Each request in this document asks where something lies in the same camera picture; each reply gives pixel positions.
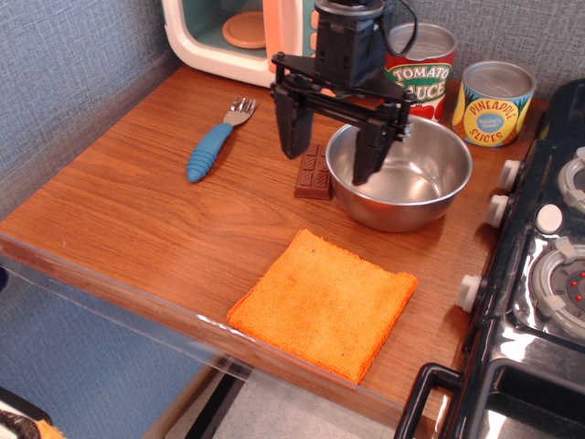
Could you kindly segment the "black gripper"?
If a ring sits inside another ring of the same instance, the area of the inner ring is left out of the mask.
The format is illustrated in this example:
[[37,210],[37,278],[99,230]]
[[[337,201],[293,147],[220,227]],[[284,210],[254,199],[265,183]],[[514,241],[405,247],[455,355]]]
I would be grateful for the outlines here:
[[393,9],[391,1],[317,1],[314,54],[273,55],[271,96],[289,159],[308,149],[316,113],[357,128],[354,186],[380,170],[394,142],[408,138],[415,98],[384,73],[386,56],[395,51]]

